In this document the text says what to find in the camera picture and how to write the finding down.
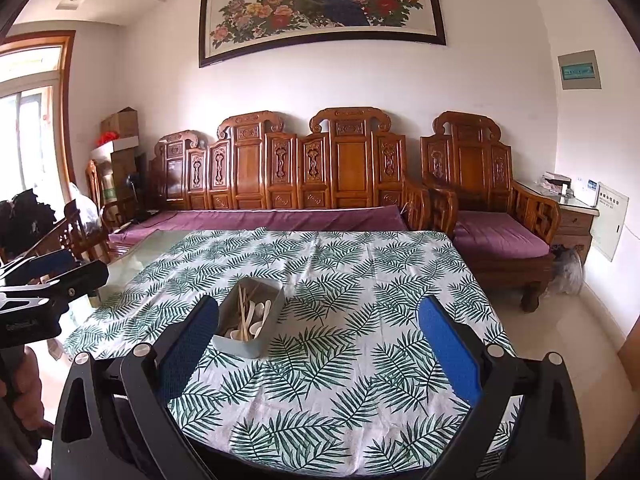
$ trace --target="wooden window frame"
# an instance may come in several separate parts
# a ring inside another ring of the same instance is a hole
[[[76,182],[74,165],[71,157],[71,142],[69,137],[69,76],[71,70],[71,54],[73,51],[76,32],[74,30],[43,30],[39,32],[29,32],[27,34],[16,34],[8,36],[0,44],[0,56],[20,52],[21,50],[31,50],[34,48],[45,48],[48,46],[60,46],[60,65],[58,73],[60,75],[60,131],[54,130],[56,143],[59,144],[63,153],[64,173],[60,175],[63,189],[63,196],[68,195],[68,188],[71,182]]]

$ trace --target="green leaf pattern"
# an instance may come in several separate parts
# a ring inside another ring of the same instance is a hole
[[[456,321],[513,352],[450,241],[435,232],[199,231],[111,296],[65,341],[101,358],[153,342],[203,294],[222,302],[243,276],[278,279],[268,355],[216,350],[168,406],[188,436],[265,466],[305,474],[386,474],[429,466],[469,406],[418,328],[435,294]],[[517,399],[490,452],[507,443]]]

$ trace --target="electrical panel box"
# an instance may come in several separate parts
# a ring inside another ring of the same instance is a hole
[[[618,241],[625,225],[626,208],[629,198],[599,182],[596,208],[600,215],[593,219],[591,236],[593,245],[610,262],[616,254]]]

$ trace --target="purple cushion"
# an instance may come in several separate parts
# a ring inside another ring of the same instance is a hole
[[[109,235],[113,243],[133,247],[156,230],[406,231],[394,205],[363,209],[162,211],[139,225]]]
[[[547,244],[507,213],[459,211],[453,244],[463,257],[513,260],[549,253]]]

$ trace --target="framed painting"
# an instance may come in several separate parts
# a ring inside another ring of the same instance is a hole
[[[446,44],[438,0],[202,0],[200,66],[327,40]]]

